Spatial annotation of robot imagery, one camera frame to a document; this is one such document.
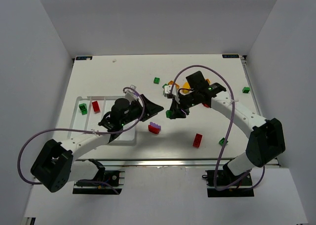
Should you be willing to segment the red sloped lego brick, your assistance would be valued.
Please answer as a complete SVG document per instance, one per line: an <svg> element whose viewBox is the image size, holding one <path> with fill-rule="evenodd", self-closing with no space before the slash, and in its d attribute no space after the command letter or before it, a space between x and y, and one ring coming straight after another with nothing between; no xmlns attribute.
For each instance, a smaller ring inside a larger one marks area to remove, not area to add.
<svg viewBox="0 0 316 225"><path fill-rule="evenodd" d="M95 113L99 113L100 112L100 107L99 107L98 101L93 101L91 104L92 104L93 111Z"/></svg>

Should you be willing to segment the green 2x3 lego brick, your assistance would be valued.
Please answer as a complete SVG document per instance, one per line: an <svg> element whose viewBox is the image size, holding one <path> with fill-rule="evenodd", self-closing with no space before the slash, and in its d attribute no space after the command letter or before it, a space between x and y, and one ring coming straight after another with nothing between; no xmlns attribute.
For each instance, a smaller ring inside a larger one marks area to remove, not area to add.
<svg viewBox="0 0 316 225"><path fill-rule="evenodd" d="M79 104L79 110L81 111L82 115L86 115L87 114L87 105L86 105L86 103Z"/></svg>

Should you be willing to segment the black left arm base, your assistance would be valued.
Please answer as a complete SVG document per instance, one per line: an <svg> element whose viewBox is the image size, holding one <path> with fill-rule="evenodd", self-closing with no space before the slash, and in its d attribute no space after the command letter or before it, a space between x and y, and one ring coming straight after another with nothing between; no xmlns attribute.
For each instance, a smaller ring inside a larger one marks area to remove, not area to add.
<svg viewBox="0 0 316 225"><path fill-rule="evenodd" d="M88 159L76 161L69 182L74 182L73 194L120 195L125 171L106 167L100 161Z"/></svg>

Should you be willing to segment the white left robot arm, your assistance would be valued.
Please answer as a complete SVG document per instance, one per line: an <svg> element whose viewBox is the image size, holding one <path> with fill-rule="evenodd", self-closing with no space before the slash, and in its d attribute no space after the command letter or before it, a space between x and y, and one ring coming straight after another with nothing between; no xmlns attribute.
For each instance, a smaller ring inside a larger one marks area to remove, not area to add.
<svg viewBox="0 0 316 225"><path fill-rule="evenodd" d="M57 192L70 181L106 185L105 167L96 159L79 161L79 157L117 139L127 124L136 120L144 122L162 110L162 106L143 94L139 99L118 98L98 124L107 129L104 134L93 131L62 142L47 141L31 167L31 174L50 192Z"/></svg>

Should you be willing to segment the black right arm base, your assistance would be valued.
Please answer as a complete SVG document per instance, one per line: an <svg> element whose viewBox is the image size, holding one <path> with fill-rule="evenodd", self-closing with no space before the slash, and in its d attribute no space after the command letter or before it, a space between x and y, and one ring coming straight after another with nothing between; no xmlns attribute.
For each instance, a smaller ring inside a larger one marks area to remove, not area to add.
<svg viewBox="0 0 316 225"><path fill-rule="evenodd" d="M214 175L214 170L208 170L205 171L205 174L201 176L201 178L206 181L207 196L209 198L254 197L252 178L250 174L248 174L242 180L235 182L229 188L221 191L216 190L214 186ZM219 170L216 177L217 187L225 187L235 180L236 178L231 179L224 173L223 170Z"/></svg>

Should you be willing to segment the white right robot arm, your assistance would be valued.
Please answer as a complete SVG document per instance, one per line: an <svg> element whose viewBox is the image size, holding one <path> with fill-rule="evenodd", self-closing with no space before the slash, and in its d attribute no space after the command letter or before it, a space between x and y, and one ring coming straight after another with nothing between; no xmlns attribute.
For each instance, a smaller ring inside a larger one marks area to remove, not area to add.
<svg viewBox="0 0 316 225"><path fill-rule="evenodd" d="M191 107L206 104L232 119L248 138L245 152L223 166L229 176L238 177L254 167L263 167L285 151L282 124L278 119L268 120L252 112L236 102L224 86L209 84L201 71L189 75L187 82L190 85L187 94L179 93L173 85L164 87L165 96L172 99L169 119L186 118Z"/></svg>

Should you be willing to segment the yellow rounded lego piece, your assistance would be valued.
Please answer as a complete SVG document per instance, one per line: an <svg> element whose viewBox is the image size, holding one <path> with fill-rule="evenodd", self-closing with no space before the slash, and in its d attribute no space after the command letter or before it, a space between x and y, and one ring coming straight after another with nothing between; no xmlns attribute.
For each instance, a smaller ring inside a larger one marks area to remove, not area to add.
<svg viewBox="0 0 316 225"><path fill-rule="evenodd" d="M181 88L178 90L182 94L187 94L191 91L191 87L188 82L185 82Z"/></svg>

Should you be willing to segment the purple lego on red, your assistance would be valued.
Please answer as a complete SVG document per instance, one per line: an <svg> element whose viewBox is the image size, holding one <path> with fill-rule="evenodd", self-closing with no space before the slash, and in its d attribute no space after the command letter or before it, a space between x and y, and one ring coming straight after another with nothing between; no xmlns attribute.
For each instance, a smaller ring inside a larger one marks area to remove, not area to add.
<svg viewBox="0 0 316 225"><path fill-rule="evenodd" d="M161 126L158 125L158 124L156 124L156 123L154 123L154 122L150 122L150 125L151 125L152 127L156 128L156 129L160 129L160 130L161 130Z"/></svg>

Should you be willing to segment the red curved lego brick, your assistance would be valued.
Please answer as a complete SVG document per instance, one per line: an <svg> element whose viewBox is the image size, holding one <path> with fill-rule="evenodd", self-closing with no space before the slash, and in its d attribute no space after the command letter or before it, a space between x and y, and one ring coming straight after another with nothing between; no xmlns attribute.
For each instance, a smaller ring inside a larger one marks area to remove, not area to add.
<svg viewBox="0 0 316 225"><path fill-rule="evenodd" d="M148 131L153 133L153 134L156 134L158 135L161 131L161 127L155 127L155 126L152 126L152 125L148 125Z"/></svg>

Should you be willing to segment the small green lego brick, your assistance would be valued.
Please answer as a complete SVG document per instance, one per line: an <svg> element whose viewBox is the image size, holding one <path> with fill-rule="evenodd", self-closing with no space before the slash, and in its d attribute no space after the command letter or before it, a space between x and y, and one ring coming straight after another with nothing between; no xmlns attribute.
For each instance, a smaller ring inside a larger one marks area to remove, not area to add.
<svg viewBox="0 0 316 225"><path fill-rule="evenodd" d="M154 77L153 83L154 83L154 84L159 84L159 83L160 83L160 78Z"/></svg>

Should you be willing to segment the red 2x4 lego brick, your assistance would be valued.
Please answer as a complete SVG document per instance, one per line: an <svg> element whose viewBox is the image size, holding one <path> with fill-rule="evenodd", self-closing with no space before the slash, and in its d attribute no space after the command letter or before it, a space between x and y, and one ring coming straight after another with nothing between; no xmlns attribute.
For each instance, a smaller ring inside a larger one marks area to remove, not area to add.
<svg viewBox="0 0 316 225"><path fill-rule="evenodd" d="M199 148L200 144L201 144L201 141L202 141L202 135L201 134L196 134L194 142L193 142L193 147L194 148Z"/></svg>

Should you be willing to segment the green round stud lego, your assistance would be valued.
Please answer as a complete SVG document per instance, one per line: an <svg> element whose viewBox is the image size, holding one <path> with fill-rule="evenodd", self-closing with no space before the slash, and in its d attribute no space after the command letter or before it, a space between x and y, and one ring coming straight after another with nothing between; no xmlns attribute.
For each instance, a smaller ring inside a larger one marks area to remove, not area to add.
<svg viewBox="0 0 316 225"><path fill-rule="evenodd" d="M228 140L226 140L224 137L221 139L221 140L219 140L219 145L221 145L221 146L226 146L227 144L228 144Z"/></svg>

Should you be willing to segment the blue right table label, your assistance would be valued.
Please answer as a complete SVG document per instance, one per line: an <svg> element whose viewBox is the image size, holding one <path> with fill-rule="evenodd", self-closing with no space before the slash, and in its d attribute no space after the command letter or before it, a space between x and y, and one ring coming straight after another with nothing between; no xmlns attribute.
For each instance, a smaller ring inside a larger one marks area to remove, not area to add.
<svg viewBox="0 0 316 225"><path fill-rule="evenodd" d="M239 58L238 54L222 54L223 58Z"/></svg>

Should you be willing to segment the blue table label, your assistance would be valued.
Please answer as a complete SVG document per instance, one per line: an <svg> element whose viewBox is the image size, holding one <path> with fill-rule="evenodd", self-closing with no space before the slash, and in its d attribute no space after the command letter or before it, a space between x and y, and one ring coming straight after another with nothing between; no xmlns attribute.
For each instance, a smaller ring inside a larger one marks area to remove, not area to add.
<svg viewBox="0 0 316 225"><path fill-rule="evenodd" d="M92 60L92 56L77 56L75 58L75 61L81 61L81 60Z"/></svg>
<svg viewBox="0 0 316 225"><path fill-rule="evenodd" d="M239 58L238 54L222 54L223 58Z"/></svg>

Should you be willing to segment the blue left table label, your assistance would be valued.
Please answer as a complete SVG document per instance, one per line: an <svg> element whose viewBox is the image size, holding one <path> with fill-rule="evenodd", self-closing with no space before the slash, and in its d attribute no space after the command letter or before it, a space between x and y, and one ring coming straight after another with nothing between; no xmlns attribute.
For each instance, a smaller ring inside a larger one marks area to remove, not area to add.
<svg viewBox="0 0 316 225"><path fill-rule="evenodd" d="M81 60L92 60L92 56L77 56L75 58L75 61L81 61Z"/></svg>

